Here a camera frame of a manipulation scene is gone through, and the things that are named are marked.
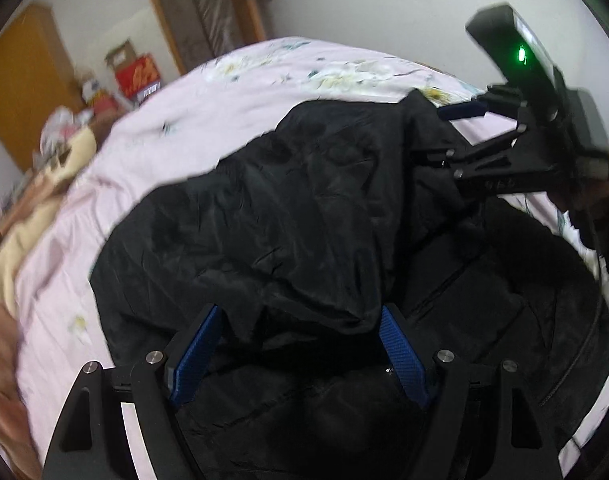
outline person's hand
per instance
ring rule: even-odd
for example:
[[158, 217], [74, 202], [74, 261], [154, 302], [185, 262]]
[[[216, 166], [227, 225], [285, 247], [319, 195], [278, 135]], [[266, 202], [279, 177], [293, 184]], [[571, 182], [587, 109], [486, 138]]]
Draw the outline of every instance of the person's hand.
[[569, 189], [547, 193], [549, 200], [563, 213], [574, 213], [588, 208], [594, 220], [609, 221], [609, 182], [587, 181], [581, 192], [572, 194]]
[[[609, 273], [609, 182], [586, 182], [581, 192], [576, 194], [560, 189], [547, 195], [560, 211], [569, 211], [571, 223], [580, 231], [582, 243], [605, 257]], [[585, 209], [589, 211], [593, 228]]]

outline pink bedsheet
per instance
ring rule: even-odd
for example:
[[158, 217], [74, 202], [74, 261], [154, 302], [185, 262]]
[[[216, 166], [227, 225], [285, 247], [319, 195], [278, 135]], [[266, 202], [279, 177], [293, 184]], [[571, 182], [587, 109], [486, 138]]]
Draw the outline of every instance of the pink bedsheet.
[[[221, 157], [273, 129], [302, 101], [396, 102], [412, 88], [443, 104], [476, 92], [386, 54], [287, 38], [199, 67], [115, 125], [16, 283], [24, 336], [18, 381], [42, 460], [80, 368], [89, 360], [113, 366], [88, 277], [112, 228], [143, 195], [211, 170]], [[512, 124], [488, 115], [456, 126], [470, 140], [482, 140]], [[537, 216], [555, 223], [555, 212], [540, 202]], [[134, 409], [123, 411], [140, 478], [155, 479]]]

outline clothing pile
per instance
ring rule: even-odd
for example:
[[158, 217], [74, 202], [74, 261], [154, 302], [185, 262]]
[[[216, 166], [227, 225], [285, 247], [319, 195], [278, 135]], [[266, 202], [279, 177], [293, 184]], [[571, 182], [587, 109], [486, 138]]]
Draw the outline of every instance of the clothing pile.
[[417, 91], [306, 102], [211, 173], [150, 193], [91, 277], [116, 365], [159, 350], [204, 304], [225, 335], [177, 414], [208, 478], [393, 478], [424, 415], [377, 338], [395, 303], [435, 349], [520, 365], [559, 449], [609, 373], [576, 251], [503, 200], [464, 200], [411, 152], [467, 142]]

